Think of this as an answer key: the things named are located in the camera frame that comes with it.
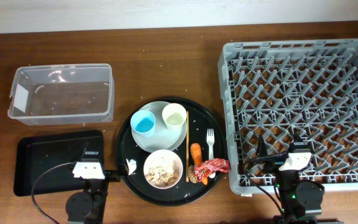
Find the white paper cup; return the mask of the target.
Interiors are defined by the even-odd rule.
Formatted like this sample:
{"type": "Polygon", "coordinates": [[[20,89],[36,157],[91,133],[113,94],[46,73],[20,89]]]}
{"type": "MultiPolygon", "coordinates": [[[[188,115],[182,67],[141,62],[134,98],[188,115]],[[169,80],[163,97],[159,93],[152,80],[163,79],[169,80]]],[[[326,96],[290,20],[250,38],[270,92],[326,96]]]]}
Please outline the white paper cup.
{"type": "Polygon", "coordinates": [[[186,109],[178,103],[170,103],[164,107],[162,118],[169,130],[181,129],[187,119],[186,109]]]}

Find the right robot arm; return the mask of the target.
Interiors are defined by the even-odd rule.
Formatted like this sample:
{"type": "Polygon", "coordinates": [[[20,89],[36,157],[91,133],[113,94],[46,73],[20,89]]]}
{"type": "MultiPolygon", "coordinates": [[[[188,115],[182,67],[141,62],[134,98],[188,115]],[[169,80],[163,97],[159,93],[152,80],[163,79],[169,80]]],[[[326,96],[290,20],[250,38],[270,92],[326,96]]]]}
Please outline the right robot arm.
{"type": "Polygon", "coordinates": [[[280,214],[273,217],[274,223],[318,223],[316,216],[322,213],[325,188],[313,180],[300,179],[300,171],[313,154],[309,144],[294,134],[286,151],[269,155],[264,138],[259,135],[256,157],[250,161],[261,164],[264,174],[275,176],[273,189],[277,199],[272,201],[280,214]]]}

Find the white tissue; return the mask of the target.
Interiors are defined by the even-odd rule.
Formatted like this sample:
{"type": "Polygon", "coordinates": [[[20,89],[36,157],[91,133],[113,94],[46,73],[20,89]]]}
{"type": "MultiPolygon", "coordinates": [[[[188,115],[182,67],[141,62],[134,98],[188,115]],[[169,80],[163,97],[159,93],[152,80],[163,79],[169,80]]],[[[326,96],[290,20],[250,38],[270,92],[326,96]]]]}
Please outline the white tissue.
{"type": "Polygon", "coordinates": [[[134,159],[126,159],[128,167],[128,175],[132,175],[137,169],[137,162],[134,159]]]}

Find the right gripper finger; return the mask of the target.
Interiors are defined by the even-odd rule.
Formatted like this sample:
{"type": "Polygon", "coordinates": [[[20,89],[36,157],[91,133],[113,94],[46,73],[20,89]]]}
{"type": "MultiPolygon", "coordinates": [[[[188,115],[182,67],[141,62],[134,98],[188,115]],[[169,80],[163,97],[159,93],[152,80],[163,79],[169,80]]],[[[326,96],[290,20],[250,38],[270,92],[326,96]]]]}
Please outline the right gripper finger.
{"type": "Polygon", "coordinates": [[[300,137],[300,135],[297,134],[297,133],[295,133],[295,134],[293,135],[293,144],[294,144],[295,146],[307,146],[307,145],[308,145],[308,143],[307,143],[306,141],[302,140],[302,138],[300,137]]]}
{"type": "Polygon", "coordinates": [[[257,145],[257,156],[258,157],[265,157],[268,156],[267,154],[267,147],[265,145],[265,141],[263,136],[260,134],[258,138],[258,145],[257,145]]]}

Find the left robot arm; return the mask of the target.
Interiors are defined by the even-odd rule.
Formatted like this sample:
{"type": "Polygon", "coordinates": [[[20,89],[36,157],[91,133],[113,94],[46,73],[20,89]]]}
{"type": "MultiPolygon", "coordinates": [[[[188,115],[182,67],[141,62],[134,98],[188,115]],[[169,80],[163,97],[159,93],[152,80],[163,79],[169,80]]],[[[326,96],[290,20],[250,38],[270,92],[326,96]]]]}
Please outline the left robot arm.
{"type": "Polygon", "coordinates": [[[103,174],[104,179],[84,179],[84,190],[67,200],[68,223],[102,224],[109,183],[120,182],[122,176],[129,174],[129,168],[118,165],[118,170],[104,170],[103,174]]]}

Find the grey round plate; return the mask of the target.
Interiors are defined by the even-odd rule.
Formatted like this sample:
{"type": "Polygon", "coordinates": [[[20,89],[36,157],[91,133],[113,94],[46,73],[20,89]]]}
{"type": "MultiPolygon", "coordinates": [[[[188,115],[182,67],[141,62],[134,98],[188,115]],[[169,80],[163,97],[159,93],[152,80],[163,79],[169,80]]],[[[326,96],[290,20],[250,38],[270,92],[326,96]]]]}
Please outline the grey round plate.
{"type": "Polygon", "coordinates": [[[166,101],[154,101],[141,107],[139,111],[145,110],[155,116],[155,132],[147,138],[132,130],[132,137],[136,144],[147,152],[159,149],[174,150],[185,139],[187,126],[183,124],[178,129],[168,129],[163,120],[163,109],[170,103],[166,101]]]}

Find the light blue cup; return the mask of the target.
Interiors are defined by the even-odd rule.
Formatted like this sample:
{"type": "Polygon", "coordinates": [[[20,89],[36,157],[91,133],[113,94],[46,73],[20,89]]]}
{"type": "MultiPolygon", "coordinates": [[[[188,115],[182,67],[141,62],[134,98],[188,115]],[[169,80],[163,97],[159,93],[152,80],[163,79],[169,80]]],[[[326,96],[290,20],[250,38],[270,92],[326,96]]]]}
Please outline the light blue cup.
{"type": "Polygon", "coordinates": [[[149,138],[155,132],[156,119],[152,112],[139,110],[132,115],[130,124],[135,133],[142,137],[149,138]]]}

